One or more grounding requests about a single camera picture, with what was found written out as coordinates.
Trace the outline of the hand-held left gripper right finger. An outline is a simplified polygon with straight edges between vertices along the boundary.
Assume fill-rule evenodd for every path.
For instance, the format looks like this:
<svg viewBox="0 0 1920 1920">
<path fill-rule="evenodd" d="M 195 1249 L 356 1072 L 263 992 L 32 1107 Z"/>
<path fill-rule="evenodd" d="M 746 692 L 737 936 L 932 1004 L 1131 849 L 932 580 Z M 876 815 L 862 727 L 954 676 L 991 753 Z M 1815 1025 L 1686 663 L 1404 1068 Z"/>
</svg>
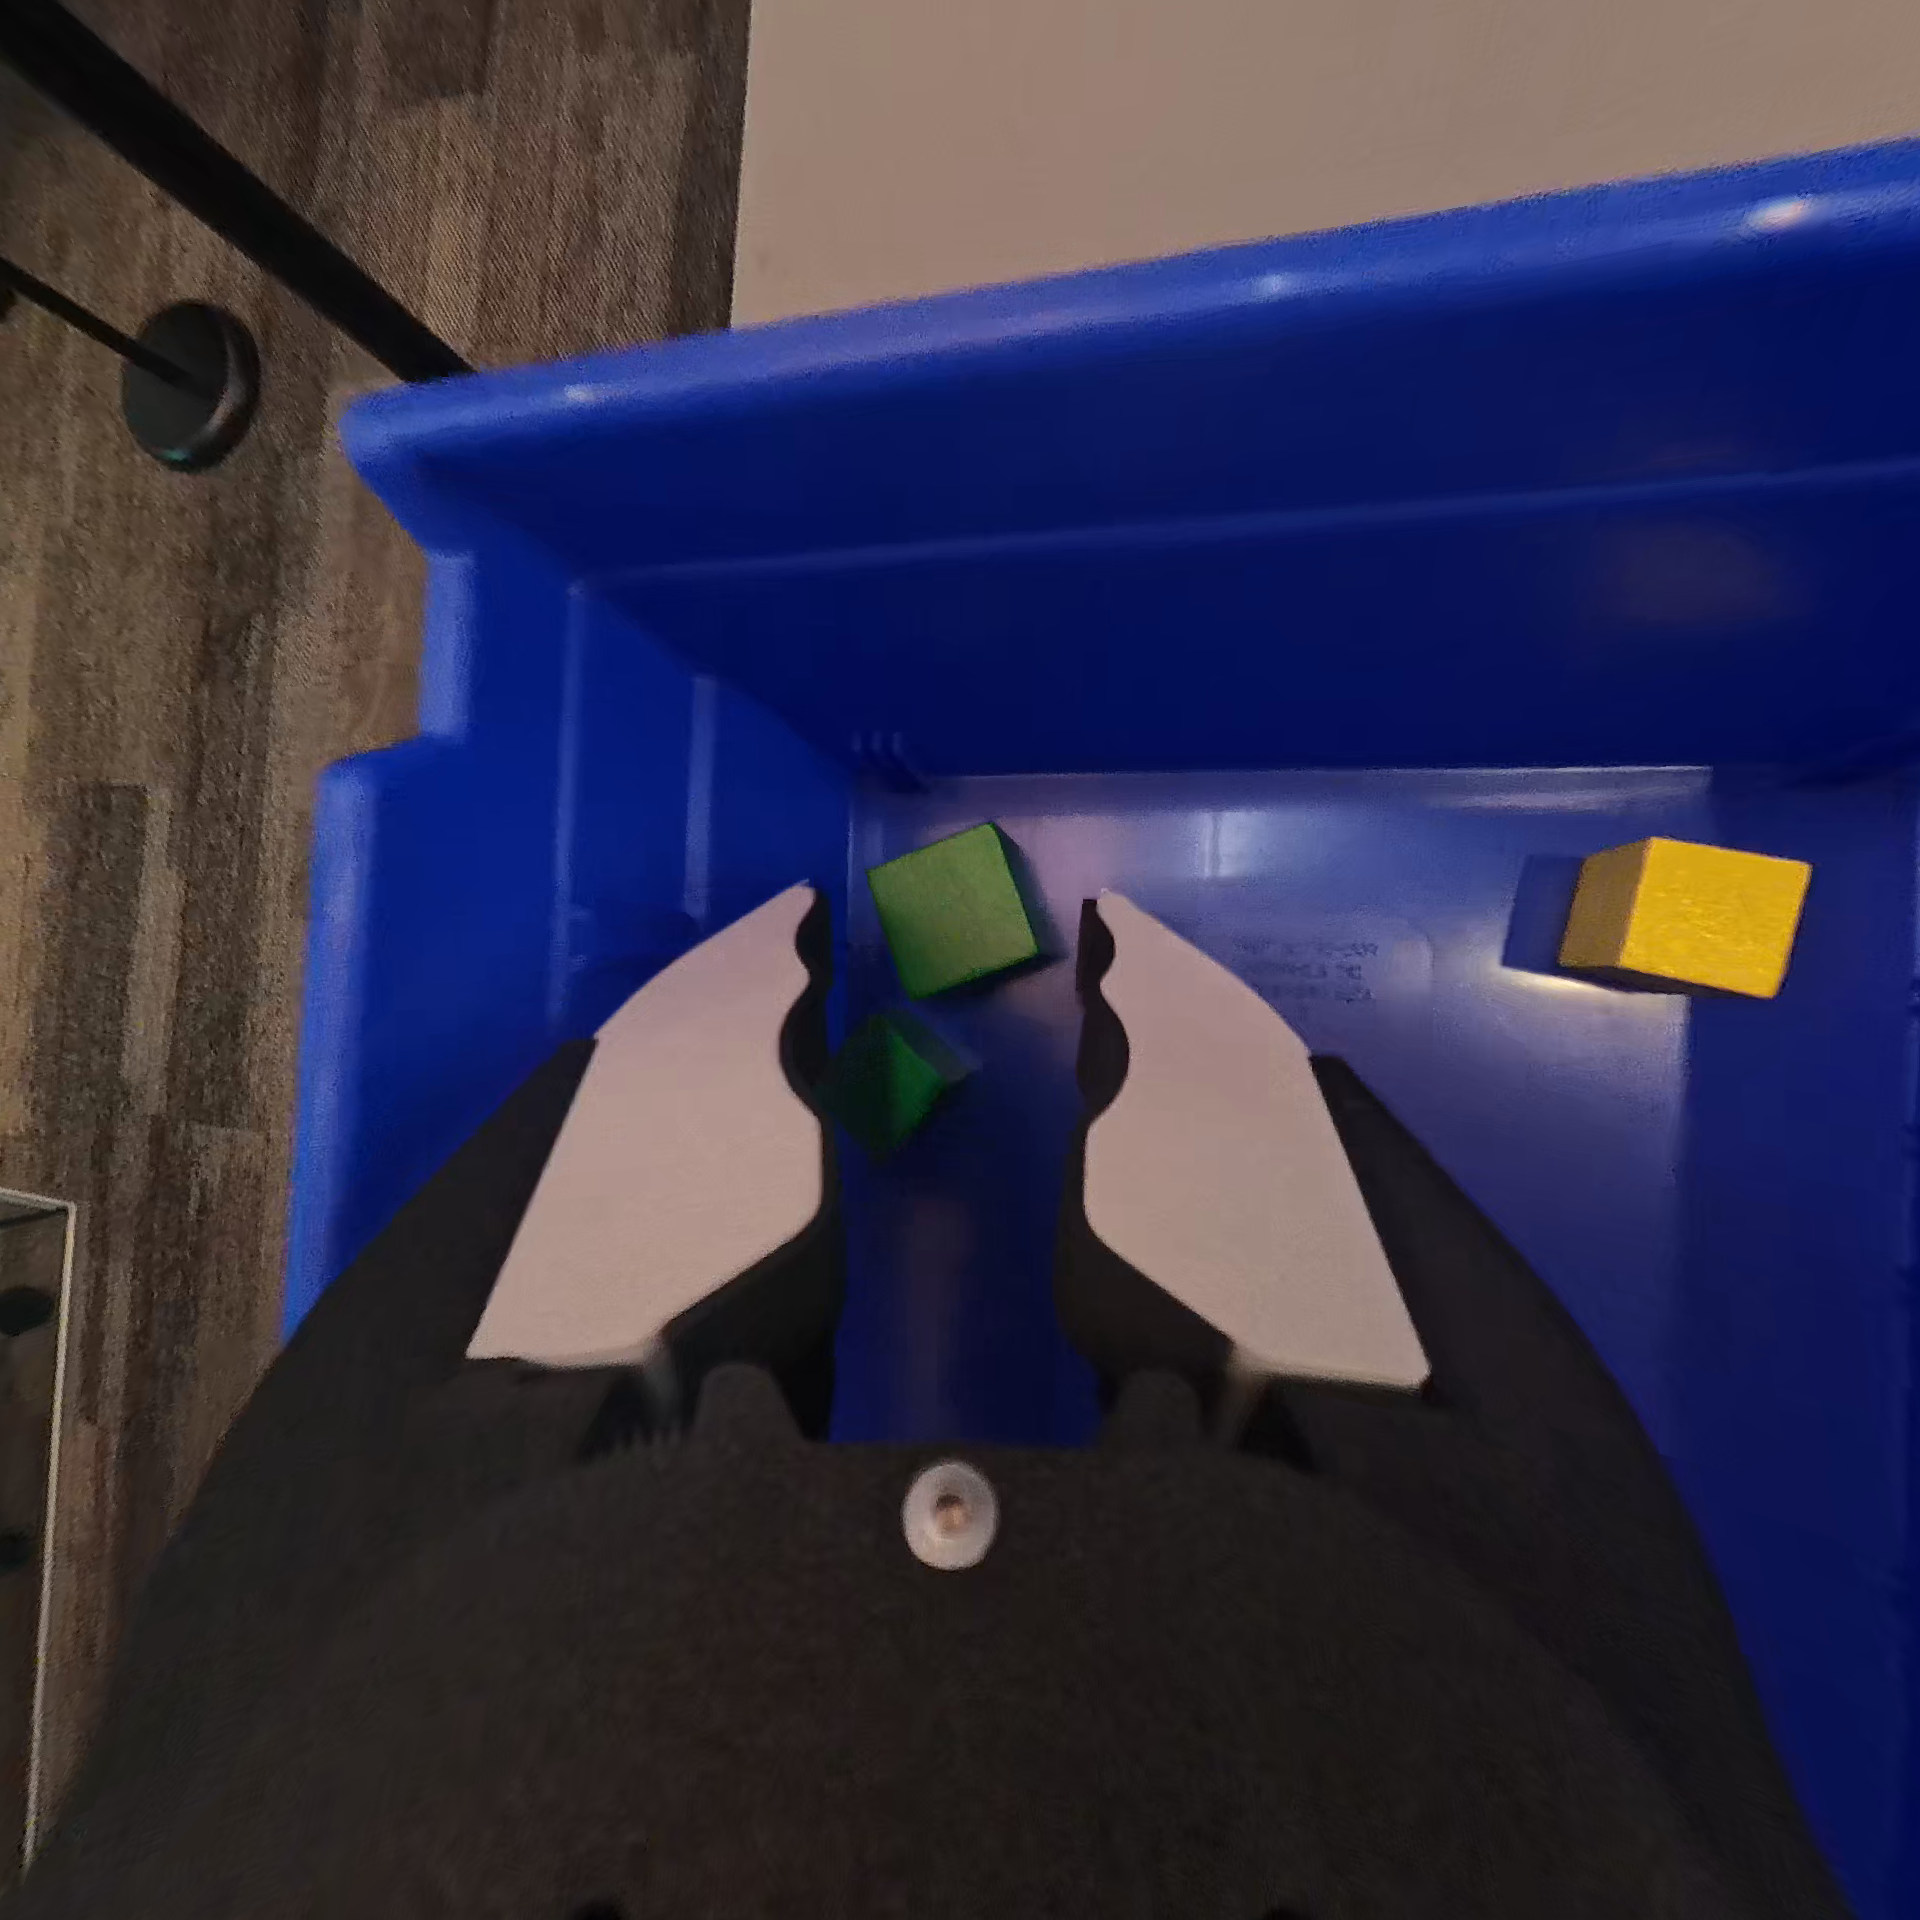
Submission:
<svg viewBox="0 0 1920 1920">
<path fill-rule="evenodd" d="M 1099 1381 L 1163 1368 L 1218 1419 L 1291 1381 L 1417 1396 L 1432 1359 L 1299 1031 L 1114 888 L 1074 984 L 1055 1303 Z"/>
</svg>

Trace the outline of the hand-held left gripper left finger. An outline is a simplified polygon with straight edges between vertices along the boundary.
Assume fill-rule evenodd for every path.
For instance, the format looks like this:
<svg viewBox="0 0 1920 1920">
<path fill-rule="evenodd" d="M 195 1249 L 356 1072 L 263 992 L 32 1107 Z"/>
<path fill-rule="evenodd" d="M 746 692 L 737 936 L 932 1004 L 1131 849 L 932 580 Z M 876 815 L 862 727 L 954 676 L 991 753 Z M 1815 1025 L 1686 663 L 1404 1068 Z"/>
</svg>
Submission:
<svg viewBox="0 0 1920 1920">
<path fill-rule="evenodd" d="M 831 982 L 831 905 L 799 883 L 596 1025 L 471 1359 L 777 1368 L 832 1329 Z"/>
</svg>

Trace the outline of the green cube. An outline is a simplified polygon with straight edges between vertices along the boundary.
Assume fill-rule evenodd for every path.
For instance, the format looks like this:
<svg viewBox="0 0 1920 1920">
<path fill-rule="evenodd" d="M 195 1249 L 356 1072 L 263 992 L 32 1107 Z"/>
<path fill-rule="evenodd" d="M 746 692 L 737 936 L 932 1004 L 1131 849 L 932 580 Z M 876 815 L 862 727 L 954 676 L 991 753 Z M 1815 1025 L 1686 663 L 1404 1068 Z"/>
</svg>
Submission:
<svg viewBox="0 0 1920 1920">
<path fill-rule="evenodd" d="M 1017 844 L 976 823 L 866 869 L 881 935 L 913 1000 L 969 992 L 1034 968 L 1048 935 Z"/>
<path fill-rule="evenodd" d="M 924 1014 L 888 1007 L 831 1059 L 818 1107 L 871 1161 L 888 1161 L 975 1072 L 976 1055 Z"/>
</svg>

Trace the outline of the yellow cube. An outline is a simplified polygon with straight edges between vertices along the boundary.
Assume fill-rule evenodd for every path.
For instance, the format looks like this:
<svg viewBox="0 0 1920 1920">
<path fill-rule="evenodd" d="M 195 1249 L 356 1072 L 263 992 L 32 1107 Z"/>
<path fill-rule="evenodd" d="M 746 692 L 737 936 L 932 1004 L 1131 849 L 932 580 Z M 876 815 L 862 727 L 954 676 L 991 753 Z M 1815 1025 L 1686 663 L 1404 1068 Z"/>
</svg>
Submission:
<svg viewBox="0 0 1920 1920">
<path fill-rule="evenodd" d="M 1804 860 L 1647 836 L 1582 860 L 1556 964 L 1577 976 L 1777 999 L 1814 869 Z"/>
</svg>

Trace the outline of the blue plastic bin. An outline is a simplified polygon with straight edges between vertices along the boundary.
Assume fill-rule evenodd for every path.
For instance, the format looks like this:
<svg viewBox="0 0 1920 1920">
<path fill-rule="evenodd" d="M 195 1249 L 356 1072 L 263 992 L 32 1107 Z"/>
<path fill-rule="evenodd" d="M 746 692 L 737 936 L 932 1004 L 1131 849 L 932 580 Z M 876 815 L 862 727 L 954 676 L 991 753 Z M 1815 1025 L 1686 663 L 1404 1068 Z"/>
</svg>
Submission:
<svg viewBox="0 0 1920 1920">
<path fill-rule="evenodd" d="M 1915 1915 L 1915 140 L 392 389 L 417 736 L 320 777 L 283 1327 L 546 1051 L 998 823 L 1060 963 L 849 1151 L 834 1436 L 1070 1443 L 1073 935 L 1348 1060 L 1694 1505 L 1810 1824 Z M 1810 863 L 1777 999 L 1556 964 L 1591 852 Z"/>
</svg>

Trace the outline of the black round foot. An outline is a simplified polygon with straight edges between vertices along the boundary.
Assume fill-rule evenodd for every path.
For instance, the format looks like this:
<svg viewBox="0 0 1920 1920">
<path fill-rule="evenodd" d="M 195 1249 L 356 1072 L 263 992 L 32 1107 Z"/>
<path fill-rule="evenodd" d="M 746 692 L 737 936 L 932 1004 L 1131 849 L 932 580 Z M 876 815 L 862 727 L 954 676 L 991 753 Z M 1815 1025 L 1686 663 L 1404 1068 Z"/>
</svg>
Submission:
<svg viewBox="0 0 1920 1920">
<path fill-rule="evenodd" d="M 222 304 L 177 302 L 132 340 L 140 357 L 122 376 L 132 440 L 170 473 L 203 473 L 236 452 L 262 400 L 251 327 Z"/>
</svg>

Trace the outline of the black metal bar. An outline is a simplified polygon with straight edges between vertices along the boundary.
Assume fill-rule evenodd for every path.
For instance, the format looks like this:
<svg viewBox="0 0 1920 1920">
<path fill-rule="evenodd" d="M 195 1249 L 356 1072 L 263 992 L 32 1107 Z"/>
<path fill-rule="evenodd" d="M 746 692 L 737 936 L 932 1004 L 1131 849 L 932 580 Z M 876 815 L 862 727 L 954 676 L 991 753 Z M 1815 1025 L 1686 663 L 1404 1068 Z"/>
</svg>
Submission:
<svg viewBox="0 0 1920 1920">
<path fill-rule="evenodd" d="M 402 382 L 470 364 L 60 1 L 3 5 L 3 62 Z"/>
</svg>

